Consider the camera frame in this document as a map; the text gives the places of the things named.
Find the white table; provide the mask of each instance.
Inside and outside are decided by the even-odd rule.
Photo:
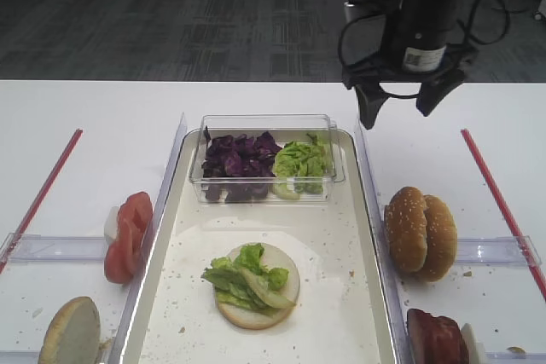
[[[414,185],[449,203],[465,236],[510,236],[459,133],[469,128],[521,229],[546,259],[544,91],[544,84],[465,84],[429,118],[414,102],[388,101],[366,133],[383,205]],[[84,134],[27,233],[100,235],[111,206],[128,194],[146,190],[154,200],[182,112],[189,130],[206,114],[326,113],[353,132],[357,100],[342,84],[1,81],[0,238],[16,229],[77,128]],[[527,275],[519,292],[531,302],[521,316],[546,319],[546,309],[529,310],[543,302]],[[539,352],[542,326],[530,325],[537,337],[525,346]],[[484,341],[488,350],[502,347]]]

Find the red stick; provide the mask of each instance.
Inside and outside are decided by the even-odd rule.
[[[501,195],[501,191],[498,188],[497,184],[495,183],[495,180],[493,179],[493,175],[487,168],[487,164],[485,163],[483,157],[479,153],[478,146],[474,142],[474,139],[472,136],[470,136],[470,131],[468,130],[461,130],[462,137],[464,138],[464,141],[467,143],[468,148],[470,149],[470,153],[474,157],[474,160],[476,161],[476,164],[479,167],[479,170],[481,171],[481,175],[484,176],[485,181],[487,182],[487,185],[489,186],[489,189],[491,190],[491,193],[493,194],[493,197],[495,198],[495,201],[497,202],[498,208],[500,209],[502,215],[504,216],[504,220],[506,220],[506,223],[508,224],[508,227],[510,228],[510,231],[512,232],[512,235],[515,237],[523,236],[521,233],[520,227],[518,226],[518,223],[515,221],[514,215],[512,215],[512,212],[510,212],[510,209],[508,208],[508,205],[504,198]],[[531,271],[532,277],[537,283],[538,288],[540,289],[540,292],[543,294],[544,300],[546,301],[546,279],[544,279],[544,275],[542,270],[539,266],[537,266],[537,261],[535,260],[534,256],[532,255],[532,252],[527,248],[525,243],[522,243],[522,250],[524,252],[524,255],[526,256],[527,262],[529,263],[529,270]]]
[[[36,215],[36,212],[38,211],[38,208],[42,204],[42,201],[44,200],[45,195],[49,192],[51,185],[53,185],[53,182],[59,175],[59,172],[61,172],[63,165],[67,162],[68,157],[70,156],[72,150],[76,146],[76,143],[78,142],[82,133],[83,133],[82,130],[74,131],[72,138],[70,138],[70,141],[68,142],[67,146],[65,147],[59,159],[57,160],[57,163],[55,164],[55,166],[49,173],[49,176],[45,180],[44,185],[42,185],[42,187],[40,188],[38,195],[36,195],[36,198],[31,204],[31,207],[28,208],[28,211],[26,212],[25,217],[23,217],[23,220],[20,221],[19,227],[15,231],[14,237],[12,238],[11,243],[8,246],[8,249],[4,253],[4,260],[0,262],[0,274],[3,272],[3,269],[6,267],[6,264],[8,263],[8,256],[17,246],[21,236],[25,233],[26,229],[28,228],[28,225],[31,223],[31,220],[34,218],[34,215]]]

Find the white tray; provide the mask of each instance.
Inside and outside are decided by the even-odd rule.
[[[349,177],[328,203],[286,207],[200,204],[188,183],[197,133],[186,135],[122,362],[394,362],[355,147],[335,132]],[[249,241],[281,247],[301,276],[294,312],[258,332],[230,325],[200,279]]]

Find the purple cabbage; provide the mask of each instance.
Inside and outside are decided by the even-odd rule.
[[[205,128],[205,162],[202,164],[204,178],[221,177],[273,177],[271,167],[281,147],[268,132],[258,138],[242,134],[237,137],[219,136],[211,138]],[[206,199],[217,202],[223,190],[228,195],[226,202],[246,202],[250,199],[263,199],[267,196],[268,185],[265,183],[248,184],[211,184],[206,191]]]

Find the clear plastic box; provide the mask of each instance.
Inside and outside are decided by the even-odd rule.
[[[345,179],[340,147],[333,141],[332,129],[335,129],[335,124],[327,115],[321,114],[205,116],[201,121],[189,180],[198,200],[210,204],[262,201],[300,204],[326,201],[333,192],[334,184]],[[212,139],[245,136],[253,137],[256,143],[260,136],[269,133],[278,147],[284,147],[292,141],[311,145],[312,139],[317,138],[323,150],[324,173],[321,176],[290,177],[277,177],[268,171],[258,176],[207,175],[203,164],[206,162],[206,152],[212,145],[212,141],[206,138],[207,132]],[[248,158],[242,156],[243,161],[247,162]]]

